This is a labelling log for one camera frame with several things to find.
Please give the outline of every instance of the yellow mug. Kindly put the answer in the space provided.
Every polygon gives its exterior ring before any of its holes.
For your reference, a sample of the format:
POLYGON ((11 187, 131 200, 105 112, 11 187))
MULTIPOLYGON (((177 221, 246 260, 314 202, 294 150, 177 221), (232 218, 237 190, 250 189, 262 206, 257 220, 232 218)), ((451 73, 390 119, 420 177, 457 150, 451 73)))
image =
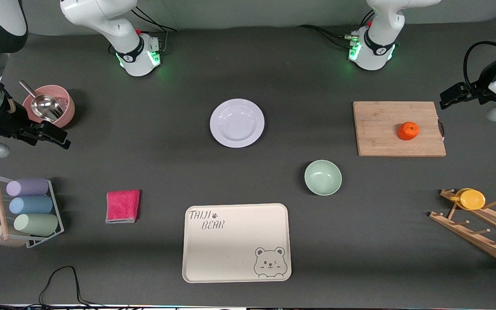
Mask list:
POLYGON ((463 210, 468 211, 481 209, 486 204, 485 196, 481 192, 471 188, 459 190, 455 196, 449 197, 449 200, 455 202, 463 210))

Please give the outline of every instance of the green bowl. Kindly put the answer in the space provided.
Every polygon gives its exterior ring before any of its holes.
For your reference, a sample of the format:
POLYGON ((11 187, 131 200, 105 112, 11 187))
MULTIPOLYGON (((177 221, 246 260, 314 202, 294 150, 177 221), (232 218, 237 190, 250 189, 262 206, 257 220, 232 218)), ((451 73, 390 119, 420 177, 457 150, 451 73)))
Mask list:
POLYGON ((334 194, 342 185, 342 173, 330 161, 323 159, 313 161, 305 169, 305 185, 310 191, 320 196, 334 194))

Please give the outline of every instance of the gray wall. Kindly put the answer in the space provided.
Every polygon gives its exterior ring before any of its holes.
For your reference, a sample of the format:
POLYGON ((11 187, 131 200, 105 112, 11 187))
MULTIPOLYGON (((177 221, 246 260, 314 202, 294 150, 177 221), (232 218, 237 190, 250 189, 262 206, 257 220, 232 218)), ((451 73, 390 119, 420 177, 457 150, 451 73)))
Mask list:
MULTIPOLYGON (((71 25, 57 0, 23 0, 23 4, 31 33, 93 33, 71 25)), ((138 5, 157 22, 177 29, 353 25, 369 11, 364 0, 139 0, 138 5)), ((405 10, 405 15, 410 24, 480 22, 496 18, 496 0, 443 0, 428 8, 405 10)), ((135 28, 155 29, 131 12, 124 16, 135 28)))

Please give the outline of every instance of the white plate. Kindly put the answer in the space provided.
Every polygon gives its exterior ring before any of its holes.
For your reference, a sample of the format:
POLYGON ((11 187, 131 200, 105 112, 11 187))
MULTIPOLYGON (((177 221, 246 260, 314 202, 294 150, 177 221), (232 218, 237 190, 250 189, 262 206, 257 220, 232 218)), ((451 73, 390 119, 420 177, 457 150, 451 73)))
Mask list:
POLYGON ((291 273, 284 205, 192 206, 185 213, 185 281, 284 281, 291 273))
POLYGON ((246 147, 264 131, 264 114, 254 102, 245 99, 227 100, 215 108, 210 118, 212 135, 224 146, 246 147))

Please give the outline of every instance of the pink bowl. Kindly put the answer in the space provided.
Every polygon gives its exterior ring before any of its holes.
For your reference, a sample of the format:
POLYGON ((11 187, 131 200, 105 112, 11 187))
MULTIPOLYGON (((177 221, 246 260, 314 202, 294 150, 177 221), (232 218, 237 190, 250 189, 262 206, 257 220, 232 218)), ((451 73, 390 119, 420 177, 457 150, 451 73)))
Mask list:
MULTIPOLYGON (((36 93, 53 96, 62 105, 62 109, 65 112, 58 120, 53 123, 53 125, 59 128, 63 128, 64 126, 69 124, 69 122, 74 117, 75 105, 74 100, 72 100, 68 92, 63 87, 60 87, 58 85, 42 86, 36 90, 36 93)), ((31 95, 28 95, 24 102, 22 102, 22 106, 26 108, 26 111, 28 112, 28 118, 30 120, 41 122, 43 120, 35 115, 34 112, 32 112, 32 100, 34 100, 34 98, 31 95)))

